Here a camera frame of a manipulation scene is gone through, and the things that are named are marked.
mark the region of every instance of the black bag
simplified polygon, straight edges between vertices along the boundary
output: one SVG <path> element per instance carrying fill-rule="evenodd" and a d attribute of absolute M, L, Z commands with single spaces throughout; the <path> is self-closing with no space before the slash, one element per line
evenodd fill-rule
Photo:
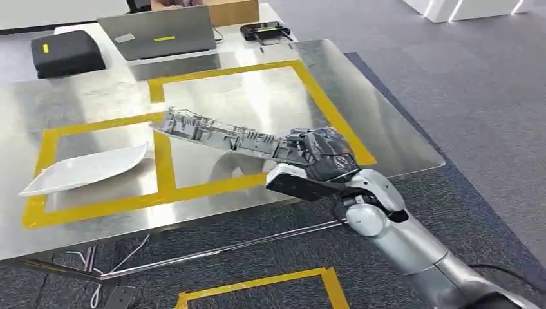
<path fill-rule="evenodd" d="M 31 47 L 40 79 L 106 69 L 97 43 L 83 30 L 41 37 Z"/>

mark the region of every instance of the laptop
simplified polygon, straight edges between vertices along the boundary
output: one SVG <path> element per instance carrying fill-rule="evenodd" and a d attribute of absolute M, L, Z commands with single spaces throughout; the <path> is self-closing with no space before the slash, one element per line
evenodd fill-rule
<path fill-rule="evenodd" d="M 97 21 L 127 61 L 216 48 L 206 5 L 104 17 Z"/>

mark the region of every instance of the stainless steel table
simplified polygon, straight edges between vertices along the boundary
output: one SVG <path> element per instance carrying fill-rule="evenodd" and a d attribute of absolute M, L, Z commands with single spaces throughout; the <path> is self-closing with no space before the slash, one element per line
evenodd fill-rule
<path fill-rule="evenodd" d="M 89 271 L 99 241 L 294 201 L 259 185 L 270 162 L 154 135 L 147 121 L 168 106 L 266 133 L 333 124 L 356 138 L 360 163 L 392 178 L 444 164 L 326 40 L 22 82 L 1 87 L 0 102 L 0 261 L 96 282 L 338 225 L 326 222 L 103 276 Z M 128 173 L 47 197 L 17 197 L 54 161 L 143 142 L 154 149 Z M 82 244 L 90 246 L 87 270 L 33 258 Z"/>

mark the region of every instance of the white plate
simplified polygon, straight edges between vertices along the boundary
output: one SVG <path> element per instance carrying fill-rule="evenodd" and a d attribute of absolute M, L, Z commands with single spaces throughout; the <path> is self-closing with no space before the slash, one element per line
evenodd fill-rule
<path fill-rule="evenodd" d="M 137 166 L 148 144 L 66 159 L 43 170 L 19 196 L 70 190 L 114 177 Z"/>

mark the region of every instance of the yellow tape square on floor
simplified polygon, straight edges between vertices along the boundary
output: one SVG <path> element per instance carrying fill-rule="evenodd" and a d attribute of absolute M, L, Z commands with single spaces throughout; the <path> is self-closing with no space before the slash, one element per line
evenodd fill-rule
<path fill-rule="evenodd" d="M 335 105 L 332 103 L 332 101 L 330 101 L 326 93 L 324 93 L 315 78 L 313 78 L 311 73 L 305 68 L 305 65 L 301 61 L 271 62 L 240 68 L 227 68 L 151 79 L 147 82 L 150 90 L 150 101 L 152 103 L 163 102 L 165 98 L 163 85 L 170 82 L 204 79 L 208 77 L 284 67 L 292 68 L 296 72 L 306 90 L 313 98 L 315 104 L 330 123 L 330 126 L 335 127 L 336 130 L 338 130 L 345 137 L 355 153 L 355 159 L 357 160 L 358 164 L 375 164 L 376 160 L 373 155 L 362 144 L 358 136 L 354 133 L 349 124 L 347 124 Z M 43 169 L 55 163 L 57 142 L 61 136 L 156 121 L 160 120 L 161 118 L 162 113 L 151 113 L 90 124 L 79 124 L 74 126 L 47 129 L 43 133 L 42 145 L 36 164 L 35 174 L 38 175 Z M 193 185 L 190 187 L 176 188 L 170 140 L 165 135 L 159 133 L 154 133 L 153 138 L 155 145 L 155 165 L 158 187 L 157 193 L 122 198 L 119 200 L 106 201 L 102 203 L 94 203 L 90 205 L 81 205 L 78 207 L 53 212 L 46 212 L 47 196 L 33 196 L 27 199 L 22 217 L 23 225 L 27 228 L 36 228 L 53 224 L 69 223 L 100 216 L 108 216 L 119 212 L 133 211 L 155 205 L 172 203 L 175 201 L 191 200 L 204 196 L 248 189 L 263 185 L 265 183 L 266 173 L 261 173 Z"/>
<path fill-rule="evenodd" d="M 178 294 L 178 302 L 176 303 L 176 307 L 174 309 L 189 309 L 188 301 L 191 301 L 193 299 L 210 297 L 218 294 L 235 292 L 248 288 L 255 288 L 257 286 L 272 285 L 274 283 L 303 279 L 312 276 L 321 276 L 326 289 L 326 293 L 328 294 L 328 298 L 330 299 L 330 303 L 332 304 L 332 309 L 349 309 L 349 304 L 345 299 L 345 294 L 343 293 L 343 289 L 341 288 L 341 284 L 339 283 L 339 280 L 337 279 L 337 275 L 335 274 L 333 268 L 316 268 L 311 270 L 304 270 L 301 272 L 293 272 L 291 274 L 283 274 L 235 283 L 233 285 L 219 286 L 216 288 L 210 288 L 197 292 L 182 292 Z"/>

